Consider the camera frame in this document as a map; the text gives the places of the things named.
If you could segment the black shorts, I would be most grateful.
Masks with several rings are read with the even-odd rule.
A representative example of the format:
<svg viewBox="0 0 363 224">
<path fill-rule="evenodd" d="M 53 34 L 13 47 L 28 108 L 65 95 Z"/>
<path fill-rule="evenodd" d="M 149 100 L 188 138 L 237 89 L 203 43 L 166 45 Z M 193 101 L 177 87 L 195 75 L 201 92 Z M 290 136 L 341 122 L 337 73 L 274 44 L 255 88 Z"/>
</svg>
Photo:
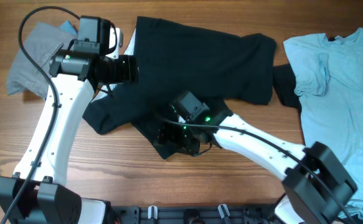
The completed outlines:
<svg viewBox="0 0 363 224">
<path fill-rule="evenodd" d="M 162 122 L 171 118 L 170 102 L 191 91 L 209 106 L 227 98 L 267 105 L 273 94 L 288 107 L 300 108 L 290 65 L 274 66 L 276 42 L 263 34 L 239 37 L 140 16 L 134 56 L 138 81 L 117 85 L 110 96 L 91 102 L 83 118 L 98 134 L 131 123 L 155 142 Z"/>
</svg>

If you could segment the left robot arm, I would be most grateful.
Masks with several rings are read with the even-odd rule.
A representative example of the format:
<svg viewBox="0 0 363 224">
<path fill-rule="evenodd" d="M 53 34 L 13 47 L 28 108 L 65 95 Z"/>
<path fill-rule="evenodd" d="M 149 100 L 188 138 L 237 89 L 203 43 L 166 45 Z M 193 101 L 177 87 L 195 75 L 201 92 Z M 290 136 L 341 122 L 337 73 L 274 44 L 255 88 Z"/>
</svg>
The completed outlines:
<svg viewBox="0 0 363 224">
<path fill-rule="evenodd" d="M 115 25 L 99 17 L 79 19 L 71 48 L 59 50 L 45 76 L 49 89 L 35 133 L 11 177 L 0 176 L 3 223 L 117 223 L 105 200 L 83 198 L 67 188 L 70 151 L 85 109 L 100 85 L 133 83 L 136 59 L 111 57 Z"/>
</svg>

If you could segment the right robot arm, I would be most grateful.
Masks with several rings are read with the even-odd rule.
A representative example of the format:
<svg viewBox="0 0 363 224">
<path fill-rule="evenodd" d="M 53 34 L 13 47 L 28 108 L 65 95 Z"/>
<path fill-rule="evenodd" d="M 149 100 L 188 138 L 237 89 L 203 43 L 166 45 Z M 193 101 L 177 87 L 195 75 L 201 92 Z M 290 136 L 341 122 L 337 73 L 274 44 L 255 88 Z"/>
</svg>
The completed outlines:
<svg viewBox="0 0 363 224">
<path fill-rule="evenodd" d="M 178 153 L 199 156 L 200 144 L 236 152 L 277 177 L 285 193 L 271 218 L 280 223 L 332 223 L 345 214 L 357 191 L 344 166 L 326 145 L 307 147 L 279 139 L 248 124 L 222 99 L 198 98 L 185 91 L 156 117 L 162 121 L 155 143 L 175 147 Z"/>
</svg>

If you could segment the folded blue garment under trousers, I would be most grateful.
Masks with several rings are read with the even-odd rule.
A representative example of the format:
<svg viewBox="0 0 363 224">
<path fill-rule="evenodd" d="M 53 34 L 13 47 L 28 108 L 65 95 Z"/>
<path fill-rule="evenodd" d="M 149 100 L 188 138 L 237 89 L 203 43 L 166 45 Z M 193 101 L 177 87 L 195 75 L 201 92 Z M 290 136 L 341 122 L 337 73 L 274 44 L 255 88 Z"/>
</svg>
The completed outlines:
<svg viewBox="0 0 363 224">
<path fill-rule="evenodd" d="M 72 23 L 70 21 L 63 22 L 59 26 L 59 29 L 65 31 L 65 32 L 68 32 L 69 34 L 77 35 L 77 30 L 76 30 L 76 28 L 74 28 L 74 26 L 72 25 Z"/>
</svg>

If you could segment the light blue t-shirt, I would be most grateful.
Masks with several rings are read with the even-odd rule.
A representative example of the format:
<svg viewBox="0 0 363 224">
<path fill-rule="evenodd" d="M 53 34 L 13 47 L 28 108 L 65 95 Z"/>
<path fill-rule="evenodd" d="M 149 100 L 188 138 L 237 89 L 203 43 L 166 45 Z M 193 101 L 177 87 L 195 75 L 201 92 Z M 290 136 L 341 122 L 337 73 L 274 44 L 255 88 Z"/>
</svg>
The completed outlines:
<svg viewBox="0 0 363 224">
<path fill-rule="evenodd" d="M 347 203 L 363 220 L 363 28 L 329 40 L 326 34 L 283 42 L 296 78 L 304 141 L 327 145 L 357 184 Z"/>
</svg>

